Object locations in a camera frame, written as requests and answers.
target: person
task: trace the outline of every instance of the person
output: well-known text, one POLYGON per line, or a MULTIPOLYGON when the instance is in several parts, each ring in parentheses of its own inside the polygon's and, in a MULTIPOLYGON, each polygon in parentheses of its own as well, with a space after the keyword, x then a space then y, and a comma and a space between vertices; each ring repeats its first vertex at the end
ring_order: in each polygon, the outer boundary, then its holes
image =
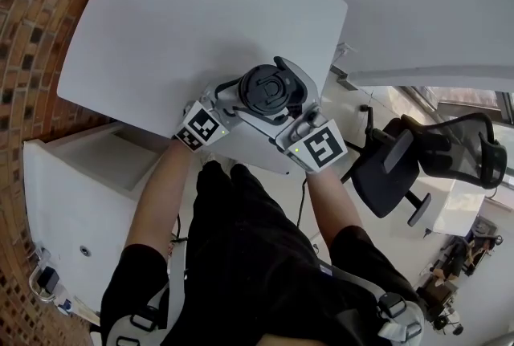
MULTIPOLYGON (((102 300, 104 344, 117 320, 144 309, 167 283, 169 242, 192 156, 172 140, 141 195, 102 300)), ((412 286, 363 230, 335 172, 308 174, 307 184, 332 264, 418 302, 412 286)), ((245 165, 234 165, 229 177, 217 161, 207 162, 198 174, 197 192, 185 301, 162 344, 391 344, 377 337, 384 322, 375 298, 321 271, 308 238, 245 165)), ((162 299, 159 327, 166 321, 162 304, 168 298, 162 299)))
POLYGON ((470 232, 470 234, 470 242, 460 236, 455 236, 452 239, 451 245, 453 245, 453 247, 451 248, 446 262, 444 262, 442 267, 436 267, 432 271, 432 274, 438 278, 435 286, 441 286, 447 280, 450 282, 457 280, 464 265, 474 269, 475 258, 483 252, 494 249, 496 236, 481 238, 475 237, 472 232, 470 232))

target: brick wall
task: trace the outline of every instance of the brick wall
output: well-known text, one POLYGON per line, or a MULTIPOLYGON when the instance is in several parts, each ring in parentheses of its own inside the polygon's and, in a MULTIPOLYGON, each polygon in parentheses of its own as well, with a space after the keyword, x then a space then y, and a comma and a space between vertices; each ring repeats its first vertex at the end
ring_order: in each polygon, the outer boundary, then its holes
POLYGON ((22 142, 106 118, 57 97, 73 31, 88 0, 0 0, 0 346, 89 344, 87 325, 31 294, 35 259, 22 190, 22 142))

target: white table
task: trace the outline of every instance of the white table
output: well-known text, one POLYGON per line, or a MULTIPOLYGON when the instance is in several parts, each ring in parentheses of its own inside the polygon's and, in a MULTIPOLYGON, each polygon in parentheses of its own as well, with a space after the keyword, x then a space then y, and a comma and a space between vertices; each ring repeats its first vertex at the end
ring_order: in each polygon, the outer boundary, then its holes
MULTIPOLYGON (((346 10, 342 0, 89 0, 58 94, 170 137, 209 81, 276 55, 321 91, 346 10)), ((211 149, 280 173, 294 165, 246 124, 211 149)))

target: shoulder strap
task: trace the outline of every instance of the shoulder strap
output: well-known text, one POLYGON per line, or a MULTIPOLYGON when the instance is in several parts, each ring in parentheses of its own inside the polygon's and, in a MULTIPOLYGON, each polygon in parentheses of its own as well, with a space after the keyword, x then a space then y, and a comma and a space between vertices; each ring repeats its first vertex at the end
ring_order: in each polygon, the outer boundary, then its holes
POLYGON ((395 346, 420 345, 425 327, 425 316, 416 303, 404 300, 397 293, 386 292, 377 284, 331 266, 322 260, 320 260, 320 269, 327 275, 362 287, 374 296, 379 316, 386 320, 378 332, 380 337, 390 340, 391 344, 395 346))
POLYGON ((158 346, 176 324, 184 306, 184 266, 186 241, 173 247, 169 264, 169 282, 136 315, 119 319, 109 332, 107 346, 158 346), (157 329, 157 313, 161 298, 169 288, 166 328, 157 329))

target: human arm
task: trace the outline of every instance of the human arm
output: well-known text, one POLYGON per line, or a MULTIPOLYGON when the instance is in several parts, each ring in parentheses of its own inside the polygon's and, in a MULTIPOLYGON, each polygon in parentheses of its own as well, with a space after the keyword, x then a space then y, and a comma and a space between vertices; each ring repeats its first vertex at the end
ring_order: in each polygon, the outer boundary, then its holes
POLYGON ((139 243, 168 257, 192 156, 182 142, 171 141, 141 194, 125 247, 139 243))
POLYGON ((332 168, 307 175, 312 208, 332 265, 418 301, 410 283, 391 264, 362 228, 357 208, 332 168))
POLYGON ((328 248, 346 226, 362 227, 357 209, 333 168, 308 173, 307 184, 316 222, 328 248))
POLYGON ((179 140, 172 140, 143 190, 125 248, 102 299, 103 344, 118 319, 145 308, 168 282, 168 245, 191 156, 179 140))

